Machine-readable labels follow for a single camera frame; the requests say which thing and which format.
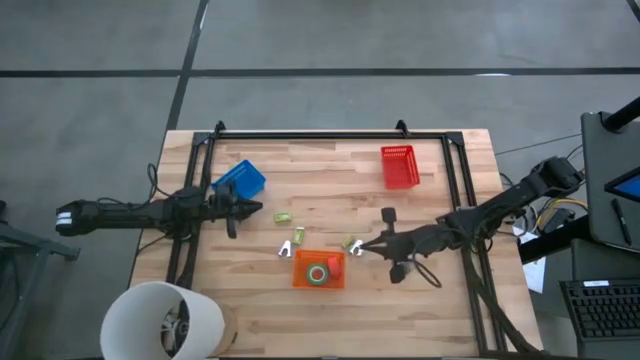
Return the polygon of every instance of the concrete floor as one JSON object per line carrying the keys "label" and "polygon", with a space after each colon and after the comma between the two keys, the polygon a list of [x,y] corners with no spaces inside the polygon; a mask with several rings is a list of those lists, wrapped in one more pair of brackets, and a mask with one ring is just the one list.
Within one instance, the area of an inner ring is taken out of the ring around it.
{"label": "concrete floor", "polygon": [[[0,0],[0,70],[180,69],[197,0]],[[640,66],[624,0],[211,0],[194,68]],[[577,134],[639,76],[191,79],[178,129],[488,128],[496,152]],[[12,225],[80,246],[52,259],[24,359],[100,354],[127,288],[138,231],[61,238],[54,209],[99,196],[142,201],[177,78],[0,78],[0,199]],[[514,179],[580,137],[498,156]],[[581,166],[581,159],[575,160]],[[584,198],[584,192],[578,197]],[[545,347],[575,353],[568,320],[536,306]]]}

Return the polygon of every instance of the keyboard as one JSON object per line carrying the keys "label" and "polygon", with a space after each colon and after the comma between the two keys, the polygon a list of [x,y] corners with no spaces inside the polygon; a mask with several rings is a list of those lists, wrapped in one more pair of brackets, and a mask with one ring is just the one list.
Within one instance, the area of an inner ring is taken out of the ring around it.
{"label": "keyboard", "polygon": [[640,339],[640,279],[561,281],[578,341]]}

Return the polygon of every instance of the blue basket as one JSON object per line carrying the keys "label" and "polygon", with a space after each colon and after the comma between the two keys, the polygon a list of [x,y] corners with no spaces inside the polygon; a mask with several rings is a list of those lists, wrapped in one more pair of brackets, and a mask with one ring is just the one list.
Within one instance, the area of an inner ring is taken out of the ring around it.
{"label": "blue basket", "polygon": [[218,181],[211,184],[211,188],[215,191],[218,185],[229,181],[234,181],[236,193],[248,200],[264,189],[266,179],[249,160],[242,160]]}

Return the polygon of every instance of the computer monitor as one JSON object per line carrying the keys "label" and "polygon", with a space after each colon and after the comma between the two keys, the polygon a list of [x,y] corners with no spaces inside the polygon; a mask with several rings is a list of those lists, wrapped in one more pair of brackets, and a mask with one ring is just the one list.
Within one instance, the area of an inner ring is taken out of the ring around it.
{"label": "computer monitor", "polygon": [[604,190],[640,202],[640,167],[606,183]]}

